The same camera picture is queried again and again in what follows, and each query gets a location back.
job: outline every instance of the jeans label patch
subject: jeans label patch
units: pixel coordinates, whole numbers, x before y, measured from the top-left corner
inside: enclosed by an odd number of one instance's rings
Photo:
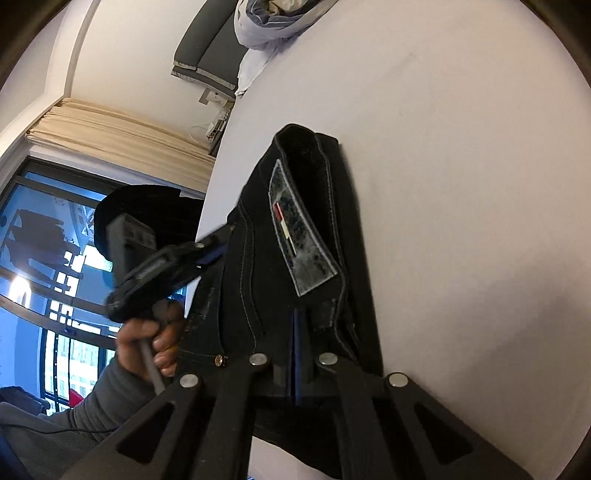
[[[304,214],[281,160],[277,160],[271,174],[269,207],[297,295],[301,297],[334,277],[335,261]]]

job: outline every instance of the hand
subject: hand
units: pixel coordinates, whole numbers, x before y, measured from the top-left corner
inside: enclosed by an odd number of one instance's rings
[[[167,312],[168,326],[154,338],[152,345],[156,354],[154,362],[165,377],[173,377],[177,369],[178,340],[183,333],[185,320],[183,308],[178,302],[171,302]],[[152,338],[160,325],[152,320],[131,319],[117,334],[117,359],[127,371],[150,380],[144,360],[137,345],[138,340]]]

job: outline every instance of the metal rivet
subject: metal rivet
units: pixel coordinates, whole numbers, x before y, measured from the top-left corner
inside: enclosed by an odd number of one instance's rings
[[[265,365],[269,359],[264,353],[253,353],[248,361],[251,363],[251,365],[257,367],[258,365]]]
[[[390,375],[388,381],[393,387],[406,387],[408,385],[408,377],[400,372]]]
[[[322,365],[334,365],[336,362],[339,361],[339,357],[337,357],[335,354],[330,353],[330,352],[325,352],[322,353],[319,357],[318,357],[318,361],[322,364]]]
[[[181,387],[183,388],[193,388],[199,383],[199,379],[197,375],[193,374],[186,374],[181,377]]]

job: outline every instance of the beige curtain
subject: beige curtain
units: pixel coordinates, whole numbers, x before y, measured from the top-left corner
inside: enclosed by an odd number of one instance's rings
[[[63,99],[28,132],[33,143],[65,147],[205,192],[215,159],[182,135],[107,107]]]

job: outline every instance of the gray sweater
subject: gray sweater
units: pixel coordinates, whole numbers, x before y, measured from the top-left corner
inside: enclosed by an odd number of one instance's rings
[[[13,423],[39,431],[64,428],[110,430],[119,427],[154,398],[151,384],[124,370],[115,359],[105,368],[94,390],[75,408],[46,415],[31,415],[8,403],[0,403],[0,428],[10,447],[34,480],[59,480],[108,434],[79,432],[44,435],[15,427]]]

